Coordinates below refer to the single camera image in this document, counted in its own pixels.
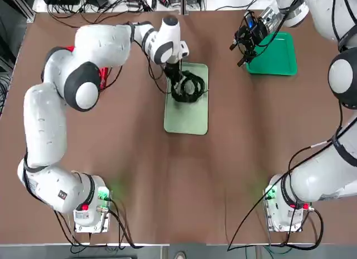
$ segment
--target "power cord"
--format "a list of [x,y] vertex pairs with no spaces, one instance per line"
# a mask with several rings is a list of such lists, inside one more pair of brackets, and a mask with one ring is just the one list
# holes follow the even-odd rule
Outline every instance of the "power cord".
[[[134,40],[134,42],[142,49],[142,46],[141,46],[141,44],[140,44],[139,42],[137,42],[136,40]],[[158,89],[161,93],[163,93],[163,94],[170,94],[170,93],[167,93],[166,91],[164,91],[164,90],[159,86],[159,84],[157,83],[158,79],[160,79],[160,78],[162,77],[162,75],[163,75],[163,68],[161,67],[161,74],[160,74],[160,76],[155,77],[154,72],[153,72],[153,69],[152,69],[152,66],[151,66],[150,57],[149,57],[145,52],[143,52],[143,53],[144,53],[144,55],[145,55],[145,57],[146,57],[146,59],[147,59],[149,76],[150,76],[150,78],[155,82],[155,85],[156,85],[157,89]]]
[[253,5],[255,2],[257,2],[257,0],[252,0],[250,3],[248,3],[247,5],[244,5],[244,6],[223,6],[223,7],[219,7],[217,9],[215,9],[215,11],[218,11],[220,9],[224,9],[224,8],[233,8],[233,9],[240,9],[240,8],[246,8],[249,9],[249,7],[251,5]]
[[[339,107],[340,109],[340,121],[339,121],[339,127],[337,130],[341,131],[341,125],[342,125],[342,120],[343,120],[343,115],[342,115],[342,109],[341,107]],[[337,139],[339,139],[342,135],[344,135],[354,124],[356,124],[357,122],[357,117],[352,121],[350,122],[346,128],[337,135]],[[299,154],[300,152],[304,151],[304,150],[308,150],[308,149],[311,149],[311,148],[314,148],[316,146],[319,146],[321,145],[322,143],[319,143],[317,145],[312,145],[310,147],[305,147],[305,148],[302,148],[300,149],[298,152],[296,152],[294,154],[294,156],[292,158],[294,158],[295,156],[297,156],[297,154]],[[294,169],[296,169],[297,167],[299,167],[300,165],[304,164],[306,161],[312,159],[313,157],[317,156],[318,154],[320,154],[321,152],[323,152],[324,150],[326,150],[327,148],[329,148],[330,146],[332,145],[332,141],[331,139],[327,140],[326,141],[326,145],[321,148],[320,150],[318,150],[317,152],[313,153],[311,156],[305,158],[304,160],[302,160],[301,162],[299,162],[298,164],[296,164],[294,167],[292,167],[291,169],[288,169],[287,172],[285,172],[280,178],[278,178],[278,180],[272,185],[272,187],[270,189],[268,189],[264,195],[262,197],[260,197],[258,199],[258,201],[253,205],[253,207],[249,210],[249,212],[245,215],[245,217],[243,218],[243,220],[241,221],[241,223],[238,225],[238,228],[236,229],[229,245],[228,245],[228,249],[227,251],[232,251],[232,250],[235,250],[235,249],[240,249],[240,248],[244,248],[244,247],[253,247],[254,245],[246,245],[246,246],[236,246],[236,247],[232,247],[233,245],[233,242],[234,242],[234,239],[236,237],[236,235],[238,234],[240,228],[242,227],[242,225],[244,224],[244,222],[247,220],[247,218],[249,217],[249,215],[252,213],[252,211],[257,207],[257,205],[268,195],[268,193],[272,190],[272,188],[278,184],[279,181],[281,181],[283,178],[286,178]],[[299,246],[295,246],[295,245],[291,245],[291,244],[286,244],[284,245],[285,247],[289,247],[289,248],[295,248],[297,250],[304,250],[304,251],[309,251],[309,250],[313,250],[315,248],[317,248],[320,243],[321,243],[321,240],[322,240],[322,235],[324,233],[324,221],[322,219],[322,216],[321,214],[315,209],[315,212],[316,214],[319,216],[319,219],[320,219],[320,223],[321,223],[321,228],[320,228],[320,235],[319,235],[319,238],[318,240],[316,241],[315,245],[311,246],[311,247],[299,247]]]
[[[112,85],[118,80],[118,77],[119,77],[119,75],[121,74],[122,70],[123,70],[123,66],[120,67],[118,74],[115,76],[115,79],[114,79],[110,84],[108,84],[108,85],[105,86],[103,89],[101,89],[100,92],[102,92],[102,91],[108,89],[110,86],[112,86]],[[110,73],[111,73],[111,72],[112,72],[112,68],[109,70],[108,76],[110,76]]]
[[120,220],[120,217],[119,217],[119,209],[118,209],[117,204],[116,204],[115,201],[113,201],[112,199],[109,199],[109,201],[110,201],[111,203],[113,203],[113,205],[114,205],[114,207],[115,207],[115,209],[116,209],[116,211],[117,211],[118,214],[114,213],[111,209],[109,209],[108,212],[117,220],[117,222],[118,222],[118,224],[119,224],[119,227],[122,229],[123,235],[125,236],[126,240],[128,241],[130,247],[132,247],[132,248],[135,249],[135,250],[138,250],[138,249],[143,248],[144,246],[136,246],[136,245],[134,244],[133,239],[131,238],[129,231],[127,232],[126,227],[123,225],[122,221]]
[[[181,74],[181,77],[184,77],[182,81],[175,83],[170,79],[171,96],[175,101],[179,103],[195,103],[204,93],[208,92],[208,90],[205,90],[205,82],[201,77],[189,71],[182,71]],[[188,83],[194,86],[195,90],[193,93],[187,91],[186,85],[188,85]]]
[[[113,13],[113,10],[116,8],[116,6],[118,6],[121,3],[129,3],[128,4],[128,10],[125,12],[120,12],[117,13],[116,15],[111,15],[111,16],[106,16],[102,19],[100,19],[102,17],[103,14],[108,13],[111,11],[111,13]],[[47,5],[47,12],[48,14],[55,19],[57,22],[62,23],[65,26],[68,26],[70,28],[79,28],[79,26],[74,26],[74,25],[70,25],[64,21],[62,21],[61,19],[68,19],[76,14],[80,14],[82,19],[87,22],[88,24],[98,24],[98,23],[102,23],[103,21],[109,19],[109,18],[113,18],[113,17],[117,17],[119,15],[122,15],[124,13],[140,13],[142,11],[153,11],[152,8],[149,6],[149,4],[147,3],[146,0],[138,0],[138,6],[139,8],[136,11],[131,11],[130,10],[130,1],[129,0],[115,0],[113,3],[111,3],[108,6],[104,6],[102,9],[98,9],[98,10],[93,10],[93,7],[87,2],[87,0],[81,0],[81,7],[77,10],[77,11],[73,11],[73,8],[70,9],[69,6],[66,8],[63,5],[59,5],[59,4],[54,4],[52,5],[52,11],[50,10],[49,5]],[[96,13],[99,13],[98,17],[94,20],[94,21],[90,21],[88,20],[85,16],[84,13],[86,13],[86,8],[87,6],[90,5],[92,10]],[[69,14],[67,16],[57,16],[53,13],[53,10],[55,10],[57,13],[61,13],[60,11],[62,11],[63,13]]]

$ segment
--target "coiled black cable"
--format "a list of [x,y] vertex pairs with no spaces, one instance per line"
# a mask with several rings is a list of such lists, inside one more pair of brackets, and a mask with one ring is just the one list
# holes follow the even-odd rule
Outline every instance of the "coiled black cable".
[[[181,85],[178,83],[172,83],[171,85],[171,96],[175,101],[180,103],[195,103],[204,93],[208,92],[208,90],[205,90],[206,85],[201,77],[189,71],[182,71],[182,76],[184,76],[185,79],[181,82]],[[195,87],[193,93],[187,91],[186,85],[189,81]]]

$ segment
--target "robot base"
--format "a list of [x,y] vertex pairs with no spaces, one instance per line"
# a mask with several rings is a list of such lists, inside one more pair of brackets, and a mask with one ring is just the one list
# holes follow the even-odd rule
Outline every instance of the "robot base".
[[93,200],[88,205],[88,210],[73,211],[76,233],[104,233],[109,231],[109,217],[107,212],[101,212],[99,208],[110,207],[110,202],[100,199],[100,195],[111,196],[102,178],[92,175],[95,185]]
[[[281,175],[275,175],[270,180],[264,194],[280,178]],[[266,214],[267,227],[273,232],[288,232],[290,230],[291,218],[294,209],[291,208],[284,200],[281,193],[281,181],[279,181],[264,199],[264,211]],[[291,232],[301,231],[301,222],[303,209],[295,210],[291,225]]]

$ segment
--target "cable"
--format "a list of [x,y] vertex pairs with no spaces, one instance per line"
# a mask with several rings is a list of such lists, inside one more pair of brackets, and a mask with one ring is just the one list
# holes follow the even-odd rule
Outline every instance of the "cable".
[[[140,44],[139,42],[137,42],[136,40],[134,40],[134,42],[142,49],[142,46],[141,46],[141,44]],[[150,78],[155,82],[155,85],[156,85],[157,89],[158,89],[161,93],[163,93],[163,94],[170,94],[171,92],[168,93],[168,92],[164,91],[162,88],[160,88],[159,84],[157,83],[157,80],[160,79],[160,78],[162,77],[162,75],[163,75],[163,68],[161,68],[161,74],[160,74],[160,76],[155,77],[154,72],[153,72],[153,69],[152,69],[152,67],[151,67],[150,57],[149,57],[145,52],[143,52],[143,53],[144,53],[144,55],[145,55],[145,57],[146,57],[146,59],[147,59],[147,62],[148,62],[148,72],[149,72],[149,76],[150,76]]]
[[334,31],[337,41],[340,41],[340,36],[335,26],[335,7],[336,7],[336,0],[332,0],[332,14],[331,14],[332,29]]
[[[82,1],[81,7],[80,7],[77,11],[75,11],[75,12],[73,12],[73,11],[70,10],[69,8],[65,8],[64,6],[59,5],[59,4],[52,5],[52,11],[49,9],[49,5],[47,5],[47,12],[48,12],[49,15],[50,15],[53,19],[55,19],[57,22],[62,23],[63,25],[68,26],[68,27],[70,27],[70,28],[79,28],[78,26],[73,26],[73,25],[70,25],[70,24],[68,24],[68,23],[65,23],[65,22],[61,21],[60,19],[68,19],[68,18],[74,16],[75,14],[78,14],[78,13],[79,13],[79,14],[81,15],[82,19],[83,19],[85,22],[87,22],[87,23],[93,25],[93,24],[102,23],[104,20],[107,20],[107,19],[113,18],[113,17],[117,17],[117,16],[119,16],[119,15],[121,15],[121,14],[123,14],[123,13],[140,13],[140,12],[142,12],[142,11],[153,11],[153,10],[151,9],[151,7],[149,6],[149,4],[147,3],[147,0],[138,0],[139,9],[138,9],[137,11],[130,11],[130,10],[129,10],[129,9],[130,9],[130,4],[129,4],[127,11],[125,11],[125,12],[120,12],[120,13],[118,13],[118,14],[116,14],[116,15],[112,15],[112,16],[106,16],[106,17],[104,17],[103,19],[100,19],[104,13],[107,13],[107,12],[109,12],[110,10],[111,10],[111,12],[113,12],[113,10],[116,8],[116,6],[118,6],[118,5],[121,4],[121,3],[126,3],[126,2],[129,1],[129,0],[115,0],[115,1],[114,1],[113,3],[111,3],[110,5],[104,6],[103,9],[98,9],[97,11],[93,10],[92,6],[90,5],[90,6],[91,6],[91,9],[92,9],[94,12],[99,13],[99,16],[92,22],[92,21],[86,19],[86,17],[84,17],[84,15],[83,15],[83,13],[86,12],[86,7],[87,7],[87,5],[89,5],[88,2],[87,2],[86,0],[81,0],[81,1]],[[70,13],[70,15],[68,15],[68,16],[56,16],[56,15],[54,15],[54,14],[52,13],[52,12],[53,12],[53,9],[55,9],[57,13],[60,13],[59,10],[62,10],[64,13]]]
[[269,251],[270,253],[274,254],[274,255],[286,255],[287,253],[292,251],[292,248],[289,248],[288,250],[286,250],[285,252],[275,252],[272,251],[269,246],[263,246],[264,249],[266,249],[267,251]]
[[[175,101],[180,103],[194,103],[204,93],[208,92],[208,90],[205,90],[205,81],[201,77],[189,71],[182,71],[181,73],[181,76],[185,77],[181,84],[179,83],[180,81],[174,83],[171,80],[171,96]],[[188,82],[191,82],[195,87],[195,90],[192,94],[186,91],[186,84]]]
[[115,79],[109,85],[107,85],[103,89],[101,89],[100,92],[102,92],[105,89],[108,89],[110,86],[112,86],[117,81],[117,79],[118,79],[119,75],[121,74],[122,70],[123,70],[123,66],[120,67],[119,72],[118,72],[117,76],[115,77]]
[[[113,203],[114,206],[115,206],[115,209],[118,210],[118,206],[117,206],[117,204],[115,203],[115,201],[113,201],[112,199],[110,199],[110,202]],[[122,221],[120,220],[119,215],[115,214],[115,213],[114,213],[112,210],[110,210],[110,209],[109,209],[109,213],[110,213],[112,216],[114,216],[114,218],[117,220],[117,222],[118,222],[118,224],[119,224],[119,227],[122,229],[123,234],[124,234],[126,240],[128,241],[130,247],[132,247],[133,249],[136,249],[136,250],[143,248],[144,246],[136,246],[136,245],[133,243],[132,238],[128,235],[125,226],[123,225]]]
[[[108,246],[107,244],[106,244],[106,245],[84,245],[84,244],[81,244],[81,243],[73,236],[73,234],[71,233],[71,230],[69,229],[69,226],[68,226],[68,224],[67,224],[67,221],[65,220],[65,218],[63,217],[63,215],[62,215],[61,213],[55,211],[55,210],[54,210],[54,213],[55,213],[55,215],[56,215],[56,218],[57,218],[58,223],[60,224],[60,227],[61,227],[61,230],[62,230],[62,232],[63,232],[63,235],[65,236],[65,238],[67,239],[67,241],[71,244],[71,249],[70,249],[71,253],[73,253],[73,254],[80,253],[80,252],[82,252],[83,250],[85,250],[85,248],[101,248],[101,247],[107,247],[107,246]],[[74,239],[75,243],[74,243],[73,241],[71,241],[71,240],[69,239],[69,237],[67,236],[67,234],[66,234],[66,232],[65,232],[65,230],[64,230],[64,228],[63,228],[63,225],[62,225],[62,222],[61,222],[59,216],[63,219],[63,221],[64,221],[64,223],[65,223],[65,225],[66,225],[66,228],[67,228],[67,230],[70,232],[70,234],[71,234],[71,236],[72,236],[72,239]],[[81,251],[73,252],[73,251],[72,251],[72,248],[73,248],[73,247],[84,247],[84,248],[83,248]]]
[[[342,124],[342,115],[341,115],[342,111],[340,111],[340,122],[339,124]],[[347,132],[355,123],[357,122],[357,117],[351,122],[349,123],[346,128],[339,134],[337,135],[337,139],[340,138],[345,132]],[[296,157],[300,152],[304,151],[304,150],[307,150],[307,149],[311,149],[311,148],[314,148],[316,146],[319,146],[321,144],[324,144],[326,143],[327,145],[325,145],[323,148],[321,148],[320,150],[318,150],[317,152],[315,152],[314,154],[312,154],[311,156],[305,158],[304,160],[302,160],[301,162],[299,162],[298,164],[296,164],[294,167],[292,167],[291,169],[288,168],[288,171],[285,172],[282,176],[280,176],[278,178],[278,180],[271,186],[270,189],[268,189],[268,191],[266,191],[264,193],[264,195],[262,197],[260,197],[258,199],[258,201],[253,205],[253,207],[249,210],[249,212],[245,215],[245,217],[243,218],[243,220],[241,221],[241,223],[239,224],[238,228],[236,229],[229,245],[228,245],[228,249],[227,251],[232,251],[232,250],[235,250],[235,249],[239,249],[239,248],[243,248],[243,247],[253,247],[254,245],[247,245],[247,246],[236,246],[236,247],[231,247],[232,244],[233,244],[233,241],[235,239],[235,236],[238,234],[240,228],[242,227],[243,223],[245,222],[245,220],[249,217],[249,215],[252,213],[252,211],[256,208],[256,206],[266,197],[266,195],[271,191],[271,189],[276,185],[278,184],[279,181],[281,181],[283,178],[285,178],[287,175],[289,175],[295,168],[299,167],[300,165],[304,164],[306,161],[312,159],[313,157],[315,157],[316,155],[320,154],[321,152],[323,152],[324,150],[326,150],[327,148],[329,148],[331,145],[332,145],[332,142],[331,142],[331,139],[328,139],[327,141],[325,142],[322,142],[322,143],[318,143],[316,145],[312,145],[310,147],[305,147],[305,148],[302,148],[300,149],[298,152],[296,152],[293,156],[292,156],[292,159],[294,157]]]
[[311,250],[316,249],[320,245],[320,243],[322,241],[322,236],[324,235],[324,220],[322,218],[321,213],[318,210],[315,209],[314,213],[317,214],[317,216],[319,217],[319,220],[320,220],[320,234],[319,234],[319,237],[318,237],[316,243],[310,247],[300,247],[300,246],[296,246],[296,245],[292,245],[292,244],[286,244],[286,247],[293,248],[296,250],[301,250],[301,251],[311,251]]
[[245,8],[245,7],[247,7],[247,9],[248,9],[248,8],[249,8],[251,5],[253,5],[256,1],[257,1],[257,0],[252,0],[249,4],[244,5],[244,6],[223,6],[223,7],[219,7],[219,8],[217,8],[217,9],[215,9],[215,11],[218,11],[218,10],[223,9],[223,8],[240,9],[240,8]]
[[273,253],[272,253],[269,249],[267,249],[266,246],[263,246],[263,247],[264,247],[264,248],[266,249],[266,251],[269,253],[270,258],[271,258],[271,259],[274,259]]

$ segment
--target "black joint cap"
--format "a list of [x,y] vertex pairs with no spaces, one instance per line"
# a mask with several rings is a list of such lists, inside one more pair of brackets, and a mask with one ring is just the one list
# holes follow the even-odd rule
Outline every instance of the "black joint cap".
[[176,26],[179,21],[175,16],[169,15],[163,18],[163,22],[168,26]]

